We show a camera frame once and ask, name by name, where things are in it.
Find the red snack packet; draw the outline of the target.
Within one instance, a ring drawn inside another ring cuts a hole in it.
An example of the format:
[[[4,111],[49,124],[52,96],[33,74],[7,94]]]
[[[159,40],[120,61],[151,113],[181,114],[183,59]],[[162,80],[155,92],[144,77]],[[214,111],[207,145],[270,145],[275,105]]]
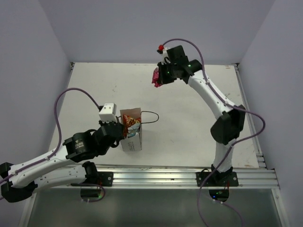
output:
[[[137,123],[141,123],[141,117],[131,117],[129,115],[123,114],[123,124],[126,128],[130,128]]]

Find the silver mints sachet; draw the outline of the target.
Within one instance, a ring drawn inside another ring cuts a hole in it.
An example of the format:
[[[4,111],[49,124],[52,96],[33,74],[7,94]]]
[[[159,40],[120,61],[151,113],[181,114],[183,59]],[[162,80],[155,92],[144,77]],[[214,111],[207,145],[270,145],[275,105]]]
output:
[[[135,136],[140,131],[140,123],[135,123],[127,128],[127,138]]]

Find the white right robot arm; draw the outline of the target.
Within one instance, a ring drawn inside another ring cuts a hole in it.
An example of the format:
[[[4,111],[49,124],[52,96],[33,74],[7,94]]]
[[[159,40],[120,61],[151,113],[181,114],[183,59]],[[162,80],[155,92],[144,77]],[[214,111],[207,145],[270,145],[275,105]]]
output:
[[[211,173],[204,178],[206,182],[223,185],[232,174],[232,143],[243,130],[245,107],[236,106],[212,84],[205,72],[205,67],[198,60],[190,61],[181,45],[174,48],[160,45],[157,52],[162,60],[158,62],[157,77],[153,78],[156,86],[173,83],[180,79],[194,89],[208,105],[215,117],[210,129],[216,142],[215,158]]]

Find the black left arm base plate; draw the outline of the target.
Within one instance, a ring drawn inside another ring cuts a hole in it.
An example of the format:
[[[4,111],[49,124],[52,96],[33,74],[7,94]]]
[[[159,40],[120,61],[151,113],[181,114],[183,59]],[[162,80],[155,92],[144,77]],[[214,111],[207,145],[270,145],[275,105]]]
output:
[[[96,176],[87,178],[82,183],[71,183],[71,186],[103,186],[111,187],[113,184],[113,172],[98,172]]]

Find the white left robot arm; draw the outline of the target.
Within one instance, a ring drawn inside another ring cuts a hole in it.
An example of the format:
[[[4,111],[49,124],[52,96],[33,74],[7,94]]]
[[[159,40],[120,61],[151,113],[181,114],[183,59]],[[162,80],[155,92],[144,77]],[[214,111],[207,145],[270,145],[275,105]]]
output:
[[[26,200],[43,189],[69,184],[96,187],[101,195],[105,191],[95,164],[91,161],[115,148],[124,139],[124,126],[119,122],[100,123],[95,130],[78,132],[66,139],[57,149],[22,164],[5,162],[0,165],[1,199],[15,203]]]

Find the pink small snack packet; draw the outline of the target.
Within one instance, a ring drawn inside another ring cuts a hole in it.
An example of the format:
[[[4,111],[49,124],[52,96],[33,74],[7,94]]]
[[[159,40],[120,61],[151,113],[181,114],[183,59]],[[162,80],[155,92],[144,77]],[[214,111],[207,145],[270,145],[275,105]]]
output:
[[[159,72],[159,68],[158,67],[156,67],[155,70],[153,71],[152,84],[155,87],[160,87],[163,84],[162,79],[160,77],[160,72]]]

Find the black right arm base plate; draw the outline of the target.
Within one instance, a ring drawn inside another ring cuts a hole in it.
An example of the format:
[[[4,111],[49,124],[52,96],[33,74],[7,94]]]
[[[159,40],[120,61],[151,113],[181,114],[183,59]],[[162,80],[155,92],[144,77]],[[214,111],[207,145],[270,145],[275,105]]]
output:
[[[200,187],[224,187],[239,186],[239,181],[237,173],[233,171],[233,168],[230,168],[226,172],[220,173],[216,171],[211,176],[211,171],[209,169],[203,169],[202,171],[196,172],[196,183]]]

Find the white paper coffee bag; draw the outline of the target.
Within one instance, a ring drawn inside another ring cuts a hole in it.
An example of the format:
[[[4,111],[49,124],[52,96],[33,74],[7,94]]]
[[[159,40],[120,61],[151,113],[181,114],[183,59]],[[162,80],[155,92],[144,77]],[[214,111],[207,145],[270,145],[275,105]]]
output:
[[[149,113],[154,114],[157,116],[156,120],[149,121],[149,122],[142,122],[142,113]],[[129,115],[131,117],[141,117],[141,126],[140,131],[133,137],[127,138],[127,128],[123,124],[123,114]],[[124,139],[121,140],[122,149],[124,152],[131,152],[131,151],[140,151],[142,150],[142,125],[155,123],[159,120],[160,116],[152,111],[142,111],[141,108],[133,108],[133,109],[123,109],[120,110],[120,122],[124,126]]]

